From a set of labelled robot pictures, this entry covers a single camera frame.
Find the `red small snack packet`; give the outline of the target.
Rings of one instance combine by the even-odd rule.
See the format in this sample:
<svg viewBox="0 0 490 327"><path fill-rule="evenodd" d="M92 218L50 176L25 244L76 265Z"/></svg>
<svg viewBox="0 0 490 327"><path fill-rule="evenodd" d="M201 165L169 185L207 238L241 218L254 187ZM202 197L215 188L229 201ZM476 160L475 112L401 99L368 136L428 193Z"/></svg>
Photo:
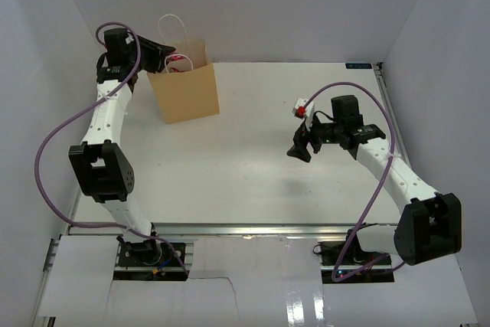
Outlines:
<svg viewBox="0 0 490 327"><path fill-rule="evenodd" d="M186 59L183 54L171 54L167 57L165 62L165 69L168 73L181 73L182 63Z"/></svg>

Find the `brown paper bag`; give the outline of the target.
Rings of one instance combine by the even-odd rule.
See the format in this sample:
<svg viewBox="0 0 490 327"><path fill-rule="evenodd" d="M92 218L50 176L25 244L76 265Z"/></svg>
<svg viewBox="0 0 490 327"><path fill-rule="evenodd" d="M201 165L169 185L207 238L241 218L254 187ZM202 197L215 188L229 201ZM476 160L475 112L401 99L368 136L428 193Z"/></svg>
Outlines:
<svg viewBox="0 0 490 327"><path fill-rule="evenodd" d="M181 73L147 73L155 94L162 119L167 124L215 116L220 113L214 64L207 53L207 45L202 38L193 38L183 27L184 37L180 40L166 36L162 22L170 15L161 16L157 21L162 40L176 49L173 54L183 54Z"/></svg>

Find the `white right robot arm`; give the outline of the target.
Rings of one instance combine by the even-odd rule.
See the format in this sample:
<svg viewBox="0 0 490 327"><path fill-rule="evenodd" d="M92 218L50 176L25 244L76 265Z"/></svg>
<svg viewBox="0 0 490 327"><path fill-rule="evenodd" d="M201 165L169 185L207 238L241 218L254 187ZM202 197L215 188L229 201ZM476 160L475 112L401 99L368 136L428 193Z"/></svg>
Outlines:
<svg viewBox="0 0 490 327"><path fill-rule="evenodd" d="M323 123L313 103L297 99L293 114L302 120L289 157L310 162L324 144L348 151L382 185L399 208L397 225L362 225L345 246L346 257L361 265L375 253L399 256L417 265L458 253L462 248L462 205L453 194L441 194L424 182L403 159L390 151L385 133L365 124L353 95L332 98L333 117Z"/></svg>

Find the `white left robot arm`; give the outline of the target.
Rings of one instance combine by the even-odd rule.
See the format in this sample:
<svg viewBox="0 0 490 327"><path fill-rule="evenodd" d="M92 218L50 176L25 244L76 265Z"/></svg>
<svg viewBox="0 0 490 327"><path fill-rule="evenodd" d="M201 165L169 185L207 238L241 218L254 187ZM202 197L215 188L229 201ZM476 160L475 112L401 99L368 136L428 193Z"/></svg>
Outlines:
<svg viewBox="0 0 490 327"><path fill-rule="evenodd" d="M106 51L96 65L98 104L81 143L70 147L69 160L83 194L121 225L124 232L118 241L123 249L140 263L153 266L162 258L162 246L132 194L136 175L120 147L120 137L138 73L162 71L175 49L134 36L122 27L105 31L103 43Z"/></svg>

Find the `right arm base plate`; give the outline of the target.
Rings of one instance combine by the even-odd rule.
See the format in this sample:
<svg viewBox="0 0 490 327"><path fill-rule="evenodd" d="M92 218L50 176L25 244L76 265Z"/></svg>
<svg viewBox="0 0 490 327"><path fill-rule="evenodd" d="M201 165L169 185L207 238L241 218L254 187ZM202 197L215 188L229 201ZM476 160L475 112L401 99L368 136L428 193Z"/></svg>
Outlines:
<svg viewBox="0 0 490 327"><path fill-rule="evenodd" d="M319 258L321 264L322 283L334 284L332 274L344 241L322 241L318 242L312 252ZM338 268L335 275L344 279L345 276L353 270L375 260L380 253L366 253L361 250L349 250ZM343 283L393 283L394 282L394 265L390 256L384 257L378 263L368 267L366 270L356 273L353 277L348 278Z"/></svg>

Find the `aluminium table edge rail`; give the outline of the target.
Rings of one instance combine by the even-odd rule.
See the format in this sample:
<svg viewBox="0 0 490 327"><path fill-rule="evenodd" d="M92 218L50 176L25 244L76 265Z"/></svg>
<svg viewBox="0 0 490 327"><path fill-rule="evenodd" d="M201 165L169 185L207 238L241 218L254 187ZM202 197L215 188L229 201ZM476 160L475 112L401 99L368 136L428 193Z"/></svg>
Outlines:
<svg viewBox="0 0 490 327"><path fill-rule="evenodd" d="M324 237L346 234L354 224L156 224L163 237L279 236Z"/></svg>

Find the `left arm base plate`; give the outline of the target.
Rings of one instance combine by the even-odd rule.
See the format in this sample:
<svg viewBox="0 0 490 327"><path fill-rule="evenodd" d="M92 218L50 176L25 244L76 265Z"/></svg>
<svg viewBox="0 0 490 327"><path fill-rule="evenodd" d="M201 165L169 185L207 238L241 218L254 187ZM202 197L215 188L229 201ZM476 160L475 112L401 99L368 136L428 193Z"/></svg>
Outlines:
<svg viewBox="0 0 490 327"><path fill-rule="evenodd" d="M120 244L113 272L117 281L184 282L188 279L181 267L186 262L186 244L172 243L175 253L166 244L159 244L160 251L132 252Z"/></svg>

